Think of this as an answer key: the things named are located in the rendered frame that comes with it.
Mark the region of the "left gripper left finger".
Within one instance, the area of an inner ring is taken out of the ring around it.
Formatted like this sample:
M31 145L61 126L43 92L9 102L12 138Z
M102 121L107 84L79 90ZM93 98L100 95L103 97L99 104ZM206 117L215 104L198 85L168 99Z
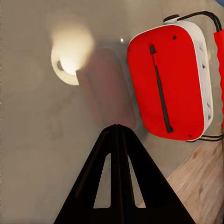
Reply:
M93 208L111 153L111 206ZM117 125L102 130L54 224L125 224Z

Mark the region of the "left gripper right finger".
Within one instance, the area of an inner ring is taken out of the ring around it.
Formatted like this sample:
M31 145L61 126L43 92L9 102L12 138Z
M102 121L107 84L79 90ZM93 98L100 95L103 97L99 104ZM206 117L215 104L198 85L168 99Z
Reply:
M125 224L196 224L135 134L117 124ZM146 208L135 205L130 157Z

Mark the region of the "radio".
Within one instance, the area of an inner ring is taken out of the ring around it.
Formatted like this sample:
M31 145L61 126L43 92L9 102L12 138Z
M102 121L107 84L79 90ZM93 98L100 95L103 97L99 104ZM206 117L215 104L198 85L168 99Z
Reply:
M201 29L182 21L199 14L210 17L217 28L214 38L224 104L224 29L212 12L169 16L162 26L135 36L127 49L133 89L147 131L188 143L224 138L224 134L203 135L213 119L207 49Z

